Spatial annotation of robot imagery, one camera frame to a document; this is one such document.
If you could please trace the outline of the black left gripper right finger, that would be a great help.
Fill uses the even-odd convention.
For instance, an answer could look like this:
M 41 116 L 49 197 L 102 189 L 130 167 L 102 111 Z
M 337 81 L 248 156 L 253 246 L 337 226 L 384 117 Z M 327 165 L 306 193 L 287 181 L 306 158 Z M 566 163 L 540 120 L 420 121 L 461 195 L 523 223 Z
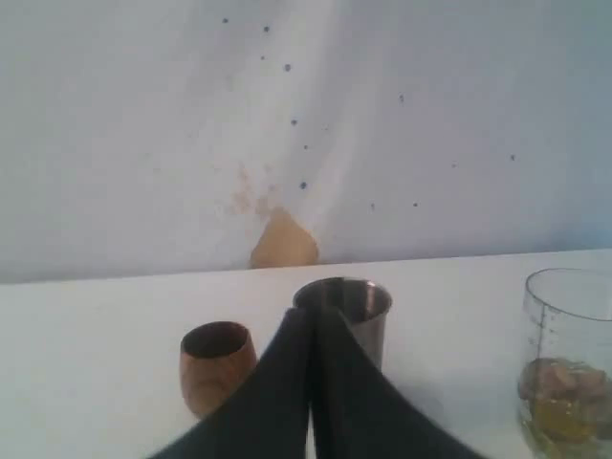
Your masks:
M 479 458 L 411 404 L 340 313 L 314 313 L 310 386 L 318 458 Z

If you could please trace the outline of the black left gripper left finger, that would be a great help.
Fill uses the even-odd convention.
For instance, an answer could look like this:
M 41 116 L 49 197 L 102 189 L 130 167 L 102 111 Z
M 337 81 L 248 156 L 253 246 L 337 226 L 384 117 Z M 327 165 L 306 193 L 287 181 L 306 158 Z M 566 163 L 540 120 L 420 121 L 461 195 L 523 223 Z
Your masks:
M 289 309 L 255 369 L 218 409 L 156 458 L 303 458 L 309 423 L 309 315 Z

